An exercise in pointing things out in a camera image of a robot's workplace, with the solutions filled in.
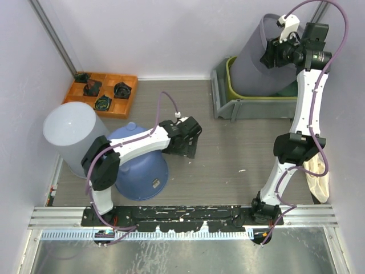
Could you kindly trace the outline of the green translucent basin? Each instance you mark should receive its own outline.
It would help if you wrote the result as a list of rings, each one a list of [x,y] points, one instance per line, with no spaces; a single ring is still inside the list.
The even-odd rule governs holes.
[[[279,90],[275,94],[273,94],[273,97],[297,97],[298,94],[298,83],[297,81],[293,81],[285,88]]]

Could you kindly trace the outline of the blue plastic bucket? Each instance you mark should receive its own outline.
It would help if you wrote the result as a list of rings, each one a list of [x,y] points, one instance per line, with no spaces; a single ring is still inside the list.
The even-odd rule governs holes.
[[[130,122],[108,137],[119,154],[115,186],[125,198],[148,200],[156,196],[168,181],[168,166],[162,150],[170,142],[167,132],[158,126],[154,133]]]

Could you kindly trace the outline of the dark grey ribbed bin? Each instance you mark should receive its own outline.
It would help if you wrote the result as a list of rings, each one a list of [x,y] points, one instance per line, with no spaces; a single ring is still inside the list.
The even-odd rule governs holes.
[[[267,40],[281,34],[277,14],[265,14],[230,69],[231,86],[242,96],[272,96],[296,81],[295,67],[287,65],[268,69],[260,62]]]

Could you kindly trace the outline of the light grey round bin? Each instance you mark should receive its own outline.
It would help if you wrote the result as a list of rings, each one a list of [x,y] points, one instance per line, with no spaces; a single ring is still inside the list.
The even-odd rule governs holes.
[[[109,135],[109,130],[94,109],[83,102],[69,102],[55,108],[45,119],[43,135],[69,166],[85,178],[81,161],[94,140]]]

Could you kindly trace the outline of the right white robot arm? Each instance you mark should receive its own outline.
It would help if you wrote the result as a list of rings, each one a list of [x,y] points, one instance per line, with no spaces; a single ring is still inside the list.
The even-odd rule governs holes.
[[[274,142],[275,164],[264,187],[252,200],[253,223],[271,224],[280,215],[281,196],[296,170],[323,151],[326,139],[320,136],[319,116],[323,89],[332,54],[324,50],[329,26],[307,23],[302,35],[295,31],[267,42],[260,61],[267,68],[293,64],[298,95],[294,120],[288,133]]]

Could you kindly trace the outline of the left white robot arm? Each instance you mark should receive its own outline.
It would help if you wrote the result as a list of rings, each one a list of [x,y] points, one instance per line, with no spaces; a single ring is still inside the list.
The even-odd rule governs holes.
[[[101,226],[113,222],[112,186],[130,200],[159,194],[169,176],[163,154],[193,159],[201,132],[202,127],[190,116],[165,120],[150,130],[129,123],[113,133],[119,138],[97,137],[81,161],[94,220]]]

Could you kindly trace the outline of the yellow plastic basin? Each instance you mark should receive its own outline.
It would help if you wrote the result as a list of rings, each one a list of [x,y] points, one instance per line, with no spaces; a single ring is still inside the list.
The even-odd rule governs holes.
[[[225,62],[225,72],[226,76],[224,77],[225,80],[225,88],[226,88],[226,97],[227,100],[234,100],[234,99],[242,99],[242,100],[294,100],[297,97],[273,97],[271,96],[243,96],[234,91],[232,88],[231,83],[231,76],[230,76],[230,67],[232,66],[233,62],[236,60],[236,56],[229,57]]]

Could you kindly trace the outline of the grey storage crate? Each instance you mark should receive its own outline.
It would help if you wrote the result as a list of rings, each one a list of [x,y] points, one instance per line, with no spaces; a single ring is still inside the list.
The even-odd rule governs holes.
[[[294,100],[227,100],[225,62],[223,59],[210,75],[213,116],[232,122],[239,119],[292,119],[297,99]]]

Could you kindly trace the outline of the orange compartment tray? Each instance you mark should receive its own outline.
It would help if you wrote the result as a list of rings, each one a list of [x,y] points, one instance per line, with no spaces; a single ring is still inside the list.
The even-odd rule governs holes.
[[[99,116],[106,118],[127,119],[133,105],[133,100],[136,95],[138,86],[138,77],[128,74],[111,74],[103,72],[86,72],[91,80],[96,80],[102,83],[98,96],[84,95],[85,83],[77,83],[73,81],[67,95],[63,99],[63,103],[68,102],[83,102],[95,107],[96,101],[103,95],[110,98],[109,109],[105,111],[96,110]],[[118,83],[125,83],[131,88],[131,94],[128,99],[116,98],[114,94],[114,86]]]

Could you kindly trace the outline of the green-yellow black item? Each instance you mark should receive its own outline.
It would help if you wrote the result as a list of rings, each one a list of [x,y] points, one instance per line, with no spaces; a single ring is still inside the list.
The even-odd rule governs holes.
[[[96,111],[108,111],[111,106],[112,99],[106,95],[102,95],[96,100],[94,104],[94,110]]]

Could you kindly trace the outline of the dark red-black item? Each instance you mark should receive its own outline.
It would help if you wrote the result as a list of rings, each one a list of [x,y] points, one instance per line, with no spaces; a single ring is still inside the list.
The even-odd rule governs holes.
[[[102,82],[97,80],[88,79],[86,85],[83,88],[84,96],[98,96],[102,87]]]

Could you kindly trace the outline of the black item top-left compartment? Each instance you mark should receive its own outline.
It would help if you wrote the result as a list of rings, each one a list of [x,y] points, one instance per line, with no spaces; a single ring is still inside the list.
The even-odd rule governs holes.
[[[85,72],[80,72],[74,75],[74,80],[76,83],[87,83],[90,75]]]

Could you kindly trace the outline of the cream cloth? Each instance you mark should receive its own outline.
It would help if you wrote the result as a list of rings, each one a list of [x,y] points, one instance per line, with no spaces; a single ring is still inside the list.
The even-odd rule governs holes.
[[[315,174],[322,174],[325,171],[325,163],[320,156],[316,154],[312,159],[303,163],[303,168]],[[325,176],[314,176],[306,173],[306,180],[311,194],[320,202],[326,203],[330,197],[330,173]]]

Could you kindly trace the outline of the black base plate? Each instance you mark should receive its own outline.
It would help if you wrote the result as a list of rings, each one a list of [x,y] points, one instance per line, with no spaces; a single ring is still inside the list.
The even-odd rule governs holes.
[[[273,225],[281,210],[276,209],[275,217],[252,213],[250,207],[240,205],[194,205],[194,206],[115,206],[102,218],[117,227],[135,226],[139,232],[175,231],[197,232],[204,224],[208,231],[243,232],[247,225]]]

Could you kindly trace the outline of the aluminium rail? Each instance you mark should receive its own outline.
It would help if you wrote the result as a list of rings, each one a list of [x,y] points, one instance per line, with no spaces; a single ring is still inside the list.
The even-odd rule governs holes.
[[[338,222],[331,205],[299,205],[283,216],[285,227],[337,227]]]

